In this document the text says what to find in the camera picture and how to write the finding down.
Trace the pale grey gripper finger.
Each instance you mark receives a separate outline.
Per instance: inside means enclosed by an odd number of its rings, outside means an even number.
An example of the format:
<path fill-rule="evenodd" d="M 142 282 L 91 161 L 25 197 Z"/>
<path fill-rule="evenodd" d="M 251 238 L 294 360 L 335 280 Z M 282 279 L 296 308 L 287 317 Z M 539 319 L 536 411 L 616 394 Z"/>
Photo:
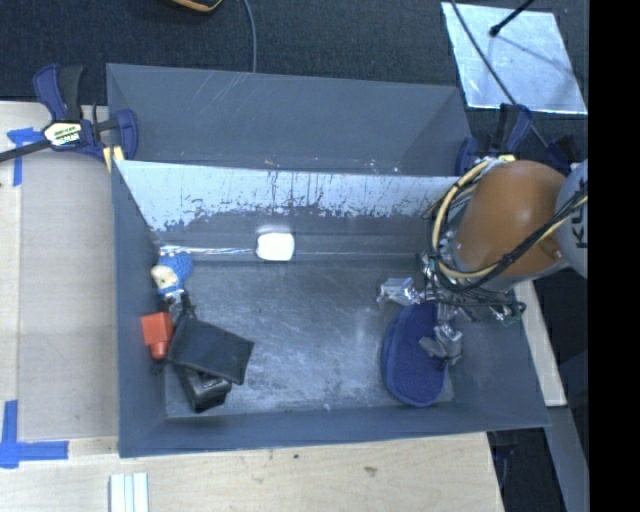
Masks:
<path fill-rule="evenodd" d="M 423 296 L 413 277 L 388 278 L 379 285 L 376 302 L 380 306 L 387 303 L 410 306 L 422 303 Z"/>
<path fill-rule="evenodd" d="M 431 336 L 419 340 L 420 347 L 432 359 L 439 361 L 439 369 L 455 365 L 463 354 L 463 334 L 449 323 L 440 323 L 434 327 Z"/>

